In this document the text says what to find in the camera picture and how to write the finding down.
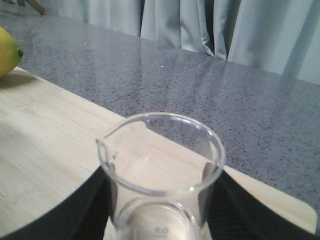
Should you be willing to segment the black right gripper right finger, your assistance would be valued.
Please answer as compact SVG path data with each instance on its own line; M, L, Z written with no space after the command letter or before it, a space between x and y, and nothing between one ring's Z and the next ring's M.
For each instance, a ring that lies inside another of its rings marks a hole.
M214 240L318 240L258 201L229 174L213 185L207 224Z

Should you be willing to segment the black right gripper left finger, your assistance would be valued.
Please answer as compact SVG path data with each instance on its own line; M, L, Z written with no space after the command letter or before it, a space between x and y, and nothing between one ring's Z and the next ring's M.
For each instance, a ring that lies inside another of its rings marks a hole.
M109 181L101 167L68 198L2 240L102 240L109 218Z

